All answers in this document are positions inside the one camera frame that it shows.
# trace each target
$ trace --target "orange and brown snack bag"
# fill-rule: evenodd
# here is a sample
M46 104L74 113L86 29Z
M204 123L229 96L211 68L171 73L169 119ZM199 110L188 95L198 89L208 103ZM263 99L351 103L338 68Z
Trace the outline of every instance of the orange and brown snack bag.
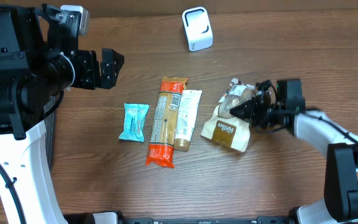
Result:
M162 167L174 168L173 141L180 98L183 90L186 89L187 80L188 78L162 78L146 165L155 162Z

